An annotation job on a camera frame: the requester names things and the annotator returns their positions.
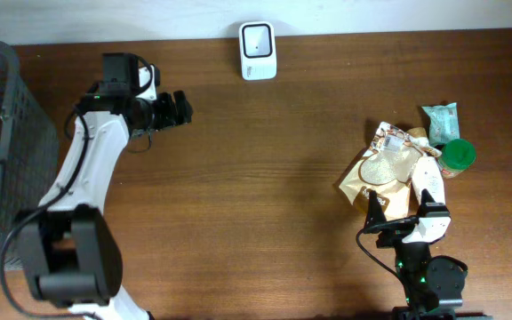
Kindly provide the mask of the teal snack packet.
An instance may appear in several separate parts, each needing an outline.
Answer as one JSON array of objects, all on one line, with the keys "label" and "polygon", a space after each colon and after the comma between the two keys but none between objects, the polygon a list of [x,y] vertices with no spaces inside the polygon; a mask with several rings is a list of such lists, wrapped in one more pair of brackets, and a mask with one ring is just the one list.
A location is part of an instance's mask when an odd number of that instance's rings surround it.
[{"label": "teal snack packet", "polygon": [[430,119],[428,139],[432,147],[445,145],[460,138],[457,103],[425,106],[422,110]]}]

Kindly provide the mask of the tan bread bag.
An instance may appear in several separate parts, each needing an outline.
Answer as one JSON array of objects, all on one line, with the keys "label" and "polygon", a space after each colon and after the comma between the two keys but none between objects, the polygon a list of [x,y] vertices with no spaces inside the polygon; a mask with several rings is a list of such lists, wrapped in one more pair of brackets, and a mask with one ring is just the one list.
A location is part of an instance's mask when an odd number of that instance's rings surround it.
[{"label": "tan bread bag", "polygon": [[387,220],[409,213],[412,171],[422,151],[410,141],[410,135],[387,122],[380,123],[368,148],[359,154],[344,175],[339,189],[360,212],[368,211],[369,192],[378,194]]}]

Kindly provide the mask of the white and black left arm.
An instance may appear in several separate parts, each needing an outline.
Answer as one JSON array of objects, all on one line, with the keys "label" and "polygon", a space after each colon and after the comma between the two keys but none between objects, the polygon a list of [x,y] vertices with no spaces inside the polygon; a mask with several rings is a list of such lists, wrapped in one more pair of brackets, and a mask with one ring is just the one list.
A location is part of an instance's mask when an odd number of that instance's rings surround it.
[{"label": "white and black left arm", "polygon": [[131,139],[188,124],[193,109],[182,91],[158,92],[158,67],[137,54],[105,53],[102,66],[69,116],[75,130],[56,180],[20,214],[4,247],[16,245],[30,294],[58,308],[57,319],[149,319],[122,286],[106,195]]}]

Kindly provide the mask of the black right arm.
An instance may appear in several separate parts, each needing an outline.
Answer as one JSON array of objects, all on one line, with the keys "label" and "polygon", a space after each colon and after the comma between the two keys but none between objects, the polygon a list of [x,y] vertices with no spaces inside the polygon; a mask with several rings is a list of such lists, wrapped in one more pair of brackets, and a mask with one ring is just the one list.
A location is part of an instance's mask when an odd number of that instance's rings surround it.
[{"label": "black right arm", "polygon": [[394,307],[393,319],[454,319],[462,306],[462,291],[468,266],[450,256],[433,256],[430,245],[442,239],[452,221],[446,205],[434,200],[428,190],[421,192],[416,214],[387,220],[376,192],[369,193],[364,227],[356,240],[376,234],[376,246],[395,251],[395,266],[390,268],[371,253],[367,256],[386,269],[403,286],[406,305]]}]

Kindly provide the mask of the grey plastic mesh basket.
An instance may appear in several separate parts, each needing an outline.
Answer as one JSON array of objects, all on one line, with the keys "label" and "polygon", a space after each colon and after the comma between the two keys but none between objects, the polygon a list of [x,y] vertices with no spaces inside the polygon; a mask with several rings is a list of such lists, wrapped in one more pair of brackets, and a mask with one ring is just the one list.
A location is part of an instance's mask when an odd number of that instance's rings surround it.
[{"label": "grey plastic mesh basket", "polygon": [[0,41],[0,251],[20,210],[34,208],[55,179],[59,140],[53,121]]}]

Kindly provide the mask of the white cream tube gold cap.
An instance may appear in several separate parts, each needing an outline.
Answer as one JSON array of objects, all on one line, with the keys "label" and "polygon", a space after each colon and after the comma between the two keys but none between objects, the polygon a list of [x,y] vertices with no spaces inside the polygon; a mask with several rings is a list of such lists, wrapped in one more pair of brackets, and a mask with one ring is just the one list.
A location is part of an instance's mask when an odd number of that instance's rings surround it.
[{"label": "white cream tube gold cap", "polygon": [[422,151],[412,171],[412,187],[419,204],[422,203],[422,191],[426,189],[437,203],[445,203],[444,179],[437,158],[442,152],[429,144],[429,138],[423,127],[407,131],[411,143]]}]

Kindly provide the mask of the green lid jar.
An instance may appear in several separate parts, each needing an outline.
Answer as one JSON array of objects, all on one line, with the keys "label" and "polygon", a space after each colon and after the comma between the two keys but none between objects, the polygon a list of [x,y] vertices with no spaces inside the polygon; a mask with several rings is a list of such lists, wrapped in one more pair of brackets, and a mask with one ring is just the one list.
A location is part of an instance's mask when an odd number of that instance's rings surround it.
[{"label": "green lid jar", "polygon": [[437,164],[442,176],[454,178],[469,168],[476,160],[476,150],[472,143],[464,139],[451,140],[441,149]]}]

